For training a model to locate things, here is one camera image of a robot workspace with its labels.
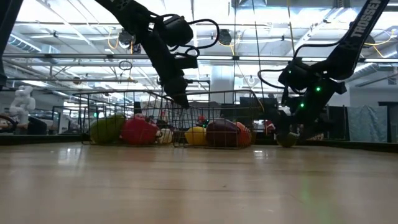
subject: pillar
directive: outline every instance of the pillar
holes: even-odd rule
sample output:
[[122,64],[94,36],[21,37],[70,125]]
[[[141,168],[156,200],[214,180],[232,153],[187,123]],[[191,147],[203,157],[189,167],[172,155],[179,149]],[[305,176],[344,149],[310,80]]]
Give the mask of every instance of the pillar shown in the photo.
[[[227,91],[234,89],[233,66],[214,66],[211,69],[210,91]],[[210,95],[210,101],[217,103],[233,103],[233,93],[214,93]]]

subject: wooden floor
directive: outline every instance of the wooden floor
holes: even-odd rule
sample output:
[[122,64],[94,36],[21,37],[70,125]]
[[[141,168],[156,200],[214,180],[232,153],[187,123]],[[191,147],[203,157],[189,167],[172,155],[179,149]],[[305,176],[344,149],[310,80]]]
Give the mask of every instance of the wooden floor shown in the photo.
[[394,223],[398,155],[0,147],[0,223]]

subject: metal wire cage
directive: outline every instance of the metal wire cage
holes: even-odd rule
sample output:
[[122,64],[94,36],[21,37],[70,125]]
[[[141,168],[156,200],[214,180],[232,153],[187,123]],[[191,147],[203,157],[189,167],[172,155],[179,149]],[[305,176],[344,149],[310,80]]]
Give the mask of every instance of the metal wire cage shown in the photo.
[[145,90],[74,94],[79,100],[83,144],[153,146],[171,144],[173,101]]
[[[210,100],[195,101],[198,95]],[[255,121],[264,108],[253,91],[188,93],[187,97],[192,101],[188,109],[172,108],[175,147],[238,149],[255,142]]]

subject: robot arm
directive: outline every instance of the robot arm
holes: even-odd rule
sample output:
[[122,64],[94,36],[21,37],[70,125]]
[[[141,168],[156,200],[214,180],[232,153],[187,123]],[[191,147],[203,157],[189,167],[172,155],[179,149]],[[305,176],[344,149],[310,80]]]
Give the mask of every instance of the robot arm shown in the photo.
[[[279,77],[279,82],[284,86],[277,86],[277,88],[284,89],[282,104],[290,108],[292,115],[287,116],[283,111],[273,111],[270,115],[277,133],[282,138],[289,134],[291,124],[313,125],[333,94],[346,92],[345,83],[335,80],[341,81],[352,76],[361,49],[388,2],[389,0],[367,0],[348,32],[337,43],[305,44],[297,49],[293,60],[283,69]],[[297,58],[297,52],[302,47],[331,47],[334,45],[337,45],[336,48],[322,62],[306,65],[300,58]],[[268,84],[262,79],[261,72],[259,72],[259,78]],[[289,97],[288,88],[300,96]]]
[[36,107],[36,101],[30,97],[33,88],[31,86],[20,86],[15,92],[14,101],[10,106],[10,115],[18,116],[19,124],[28,124],[29,112]]
[[[128,33],[136,36],[136,43],[141,44],[146,51],[152,66],[159,74],[160,84],[166,94],[181,106],[188,107],[185,96],[188,84],[183,78],[182,69],[198,67],[199,49],[211,47],[218,41],[220,33],[218,25],[207,19],[217,28],[215,41],[204,47],[194,47],[187,44],[193,38],[190,24],[195,21],[188,23],[183,17],[175,14],[158,16],[134,0],[96,0],[96,2],[111,12]],[[150,23],[154,24],[153,29],[149,28]],[[173,50],[178,46],[188,47],[188,50],[184,54],[173,55],[167,46],[174,47]],[[196,56],[188,54],[191,50],[196,51]]]

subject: black curtain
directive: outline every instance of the black curtain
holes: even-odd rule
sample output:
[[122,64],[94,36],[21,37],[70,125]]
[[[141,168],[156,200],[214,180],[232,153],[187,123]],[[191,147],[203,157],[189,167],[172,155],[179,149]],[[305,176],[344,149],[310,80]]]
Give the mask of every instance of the black curtain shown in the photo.
[[392,142],[391,136],[391,107],[398,106],[398,102],[379,102],[379,106],[387,107],[387,142]]
[[333,121],[333,127],[325,136],[330,140],[349,141],[347,107],[329,106],[329,119]]

